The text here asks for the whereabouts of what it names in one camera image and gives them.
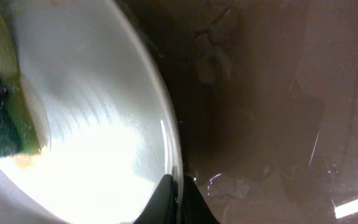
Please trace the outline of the pale blue plate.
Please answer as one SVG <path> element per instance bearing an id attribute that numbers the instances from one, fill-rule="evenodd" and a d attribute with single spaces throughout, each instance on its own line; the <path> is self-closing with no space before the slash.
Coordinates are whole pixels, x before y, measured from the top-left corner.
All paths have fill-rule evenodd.
<path id="1" fill-rule="evenodd" d="M 119 1 L 0 1 L 49 145 L 0 158 L 0 223 L 134 223 L 183 167 L 164 82 Z"/>

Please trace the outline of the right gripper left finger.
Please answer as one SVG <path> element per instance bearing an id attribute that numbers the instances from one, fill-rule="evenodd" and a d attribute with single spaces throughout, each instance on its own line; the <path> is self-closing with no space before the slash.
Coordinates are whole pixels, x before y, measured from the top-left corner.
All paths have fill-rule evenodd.
<path id="1" fill-rule="evenodd" d="M 176 219 L 177 185 L 172 175 L 165 174 L 134 224 L 175 224 Z"/>

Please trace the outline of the green sponge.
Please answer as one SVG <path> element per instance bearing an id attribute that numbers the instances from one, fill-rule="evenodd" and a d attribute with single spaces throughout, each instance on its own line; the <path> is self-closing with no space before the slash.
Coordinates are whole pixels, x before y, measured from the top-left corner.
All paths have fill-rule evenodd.
<path id="1" fill-rule="evenodd" d="M 21 73 L 16 45 L 1 13 L 0 79 L 7 88 L 0 107 L 0 158 L 41 154 L 49 145 L 44 108 Z"/>

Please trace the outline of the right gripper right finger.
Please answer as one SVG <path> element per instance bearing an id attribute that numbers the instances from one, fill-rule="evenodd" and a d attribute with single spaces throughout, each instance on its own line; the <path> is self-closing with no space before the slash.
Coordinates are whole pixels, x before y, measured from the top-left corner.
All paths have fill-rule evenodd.
<path id="1" fill-rule="evenodd" d="M 182 224 L 220 224 L 189 175 L 184 176 L 181 222 Z"/>

